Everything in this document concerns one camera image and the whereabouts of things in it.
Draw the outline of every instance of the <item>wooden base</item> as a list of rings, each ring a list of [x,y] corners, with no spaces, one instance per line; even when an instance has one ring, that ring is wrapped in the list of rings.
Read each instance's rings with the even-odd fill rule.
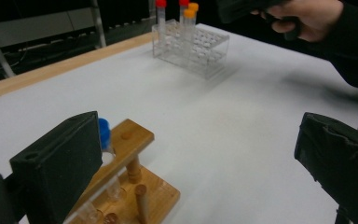
[[[112,213],[118,217],[118,223],[120,224],[141,223],[135,188],[142,184],[147,187],[147,209],[145,209],[148,213],[147,223],[160,223],[179,200],[180,192],[139,164],[138,154],[153,141],[154,135],[137,123],[127,119],[112,130],[111,138],[116,158],[110,164],[101,167],[94,175],[70,215],[83,203],[91,201],[98,210],[98,224],[103,224],[103,219],[109,214],[112,215]],[[125,166],[127,166],[128,171],[119,177],[123,196],[119,201],[113,202],[109,199],[103,187]],[[134,181],[133,173],[139,173],[136,172],[137,169],[140,169],[140,174],[137,174],[136,181]],[[79,218],[75,218],[69,223],[84,222]]]

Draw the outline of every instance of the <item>table surface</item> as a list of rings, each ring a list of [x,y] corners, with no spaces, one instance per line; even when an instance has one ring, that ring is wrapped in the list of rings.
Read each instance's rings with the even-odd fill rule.
[[[294,159],[298,126],[312,112],[357,128],[358,89],[327,61],[234,34],[226,68],[206,80],[154,59],[150,38],[0,82],[0,174],[60,122],[96,110],[155,134],[141,164],[181,191],[164,223],[334,223],[337,204]]]

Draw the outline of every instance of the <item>blue test tube cap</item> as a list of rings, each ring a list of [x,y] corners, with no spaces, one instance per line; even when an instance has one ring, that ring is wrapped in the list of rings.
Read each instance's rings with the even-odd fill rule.
[[[100,138],[101,138],[101,148],[110,147],[110,128],[109,122],[106,119],[98,119],[98,124],[100,126]]]

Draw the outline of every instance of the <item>human hand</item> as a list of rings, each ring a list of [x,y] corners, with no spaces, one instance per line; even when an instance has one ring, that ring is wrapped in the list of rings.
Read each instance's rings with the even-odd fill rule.
[[[309,42],[322,41],[341,15],[343,4],[338,0],[290,0],[279,6],[270,7],[267,13],[281,19],[294,16],[300,20],[298,38]],[[278,33],[287,33],[295,29],[292,21],[275,21],[272,29]]]

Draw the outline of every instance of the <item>red test tube cap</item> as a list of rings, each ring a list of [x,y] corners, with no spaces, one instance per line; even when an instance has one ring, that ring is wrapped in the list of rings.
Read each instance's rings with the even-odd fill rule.
[[[167,1],[166,0],[156,0],[156,7],[166,7]]]
[[[190,3],[190,0],[179,0],[179,6],[181,7],[187,7],[188,3]]]

